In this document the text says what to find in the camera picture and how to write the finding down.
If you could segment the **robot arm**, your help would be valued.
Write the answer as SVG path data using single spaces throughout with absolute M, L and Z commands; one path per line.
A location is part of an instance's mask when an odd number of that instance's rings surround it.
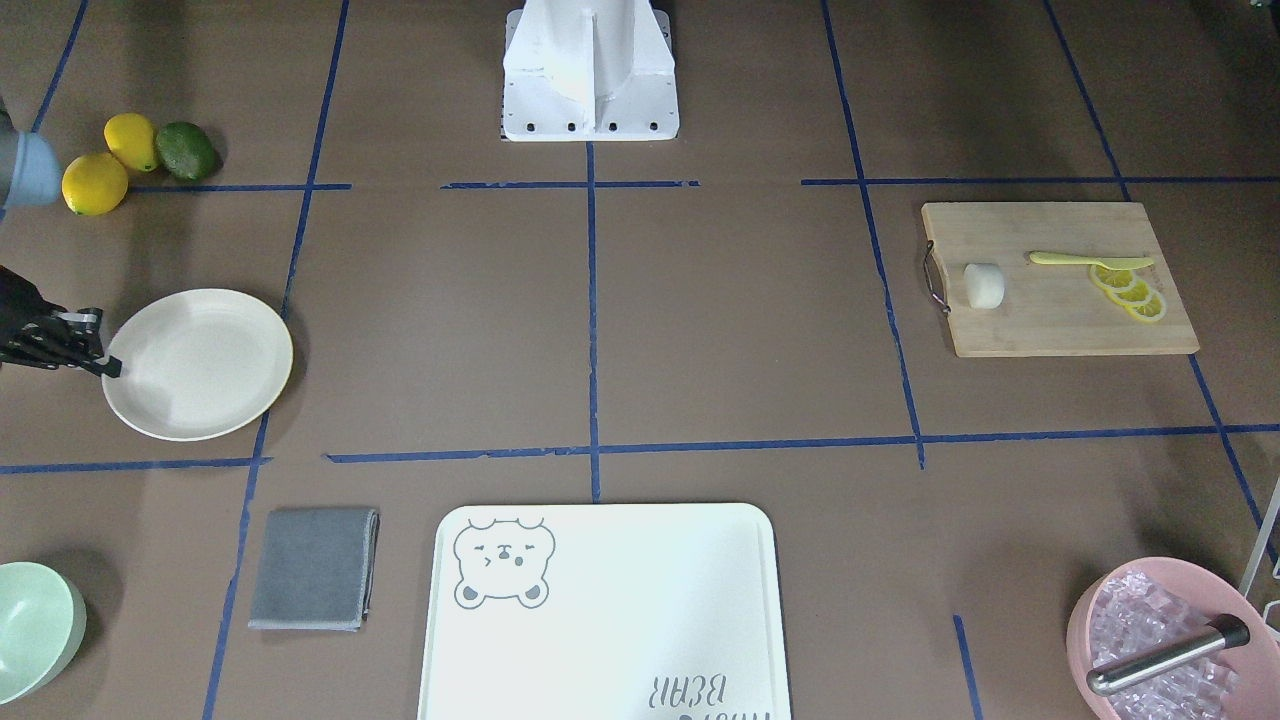
M 3 209 L 37 206 L 56 199 L 61 167 L 50 143 L 15 128 L 1 108 Z M 69 310 L 47 301 L 38 288 L 1 268 L 1 360 L 46 370 L 79 368 L 96 377 L 122 375 L 120 359 L 102 346 L 104 310 Z

